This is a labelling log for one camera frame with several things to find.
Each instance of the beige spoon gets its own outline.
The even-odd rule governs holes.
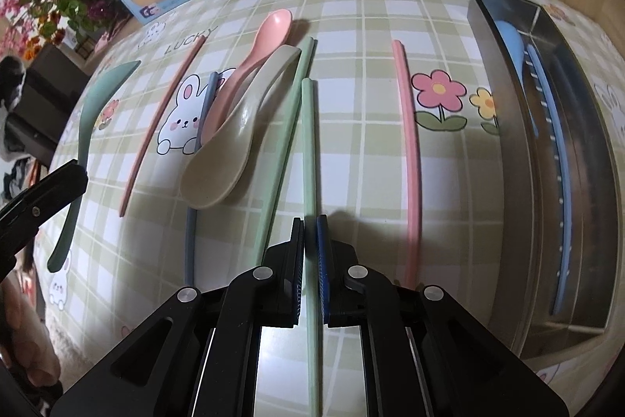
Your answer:
[[[299,48],[279,47],[221,128],[193,155],[180,180],[180,193],[190,207],[206,209],[232,191],[248,162],[258,110],[273,83],[299,54]]]

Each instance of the pink chopstick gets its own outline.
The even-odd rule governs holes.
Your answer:
[[[187,54],[187,57],[184,59],[183,63],[178,68],[176,75],[174,75],[174,78],[170,83],[170,87],[165,93],[165,96],[163,96],[161,103],[158,105],[158,108],[156,109],[156,112],[154,113],[152,122],[150,123],[150,126],[148,127],[148,131],[146,132],[146,136],[143,139],[143,143],[141,144],[141,148],[139,149],[137,156],[135,156],[134,163],[132,164],[132,171],[130,172],[130,178],[128,179],[128,182],[126,183],[126,188],[124,189],[124,196],[121,199],[120,217],[124,217],[124,214],[126,214],[126,208],[128,207],[128,201],[130,200],[130,193],[132,193],[132,187],[134,186],[134,181],[137,180],[137,174],[139,173],[139,168],[141,168],[141,163],[143,163],[143,158],[145,157],[146,152],[148,151],[148,147],[150,145],[150,142],[152,141],[152,137],[154,136],[154,132],[156,131],[158,123],[160,122],[161,117],[165,113],[165,109],[167,108],[167,105],[170,103],[170,100],[172,96],[174,95],[174,92],[176,92],[176,89],[178,87],[178,84],[180,83],[180,80],[182,80],[182,77],[187,72],[187,69],[189,69],[191,62],[193,62],[193,59],[195,59],[195,56],[198,54],[199,49],[202,48],[202,45],[204,45],[205,41],[206,41],[206,36],[200,36],[196,40],[195,44],[193,45],[193,48],[190,49],[189,53]]]
[[[401,114],[404,120],[405,159],[408,174],[408,246],[405,258],[404,286],[414,290],[417,286],[419,268],[419,245],[421,243],[421,156],[419,136],[414,121],[414,100],[410,84],[410,72],[405,59],[404,45],[393,40],[393,58],[399,84]]]

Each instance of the silver rivet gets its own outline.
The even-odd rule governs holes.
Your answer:
[[[439,301],[445,295],[442,289],[438,288],[438,286],[432,285],[428,286],[424,291],[423,295],[426,296],[426,299],[429,301]]]
[[[254,276],[256,279],[267,279],[270,278],[272,275],[273,270],[271,270],[271,267],[265,266],[256,267],[254,269],[254,272],[252,272],[252,276]]]
[[[191,302],[198,296],[198,291],[195,288],[183,288],[178,292],[178,300],[180,302]]]
[[[361,279],[365,277],[369,271],[363,266],[351,266],[348,269],[348,274],[354,279]]]

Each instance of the green spoon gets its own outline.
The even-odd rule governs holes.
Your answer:
[[[113,94],[126,82],[128,77],[132,75],[135,69],[141,64],[140,60],[121,64],[104,75],[99,77],[96,82],[89,88],[84,98],[82,112],[80,113],[80,124],[78,126],[78,164],[87,168],[87,159],[89,159],[89,145],[91,143],[91,134],[93,126],[98,120],[100,112],[113,97]],[[65,224],[61,231],[59,240],[56,241],[54,251],[48,259],[48,270],[50,272],[58,272],[63,267],[65,258],[68,257],[70,245],[74,238],[74,230],[76,229],[76,221],[80,212],[80,202],[82,197],[74,200],[70,205],[70,210],[65,218]]]

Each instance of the checkered tablecloth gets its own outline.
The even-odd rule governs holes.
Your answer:
[[[554,0],[532,1],[564,9],[575,25],[563,20],[556,23],[588,77],[603,87],[611,83],[618,94],[625,94],[623,59],[603,31]],[[178,185],[190,156],[182,148],[158,154],[158,133],[154,134],[126,217],[118,216],[135,153],[173,74],[198,35],[204,34],[207,41],[186,74],[196,73],[203,88],[211,71],[242,61],[260,23],[280,8],[290,9],[295,20],[290,44],[297,45],[306,35],[318,40],[310,76],[318,94],[321,210],[329,215],[334,238],[353,244],[361,263],[392,280],[401,280],[404,271],[407,199],[391,40],[404,43],[411,74],[432,76],[442,70],[466,89],[459,97],[460,111],[427,108],[416,102],[417,111],[429,112],[428,118],[438,119],[440,127],[448,126],[433,130],[438,124],[431,120],[429,129],[419,127],[423,171],[420,279],[442,285],[474,316],[488,322],[501,254],[503,184],[496,130],[483,126],[492,121],[481,117],[471,100],[478,88],[488,93],[489,84],[466,18],[468,2],[193,0],[112,48],[92,82],[106,69],[129,60],[141,60],[141,66],[96,123],[87,167],[89,187],[67,270],[52,275],[45,264],[66,211],[52,218],[37,238],[44,293],[48,294],[53,281],[63,288],[51,291],[46,299],[49,304],[55,302],[51,304],[54,314],[84,354],[94,362],[99,360],[182,285],[187,206]],[[202,290],[224,286],[250,267],[281,123],[281,111],[272,117],[272,106],[280,103],[287,88],[288,84],[277,87],[264,107],[265,123],[255,134],[249,164],[237,187],[222,204],[199,212],[196,283]],[[53,168],[77,155],[81,105],[82,101],[68,123]],[[162,125],[174,108],[175,98]],[[622,170],[625,152],[620,127],[610,122],[610,110],[602,108]],[[442,123],[451,117],[453,123]],[[293,217],[302,215],[302,202],[298,126],[271,231],[272,244],[289,237]],[[613,315],[623,317],[625,310],[617,306]],[[307,413],[305,320],[301,318],[300,323],[293,330],[265,329],[262,333],[259,416]],[[600,357],[604,367],[607,359]],[[590,357],[577,360],[570,372],[579,373],[583,362],[591,362]],[[566,399],[569,389],[565,386],[561,393]],[[569,404],[574,402],[573,394]],[[357,329],[325,330],[323,408],[328,416],[366,413]]]

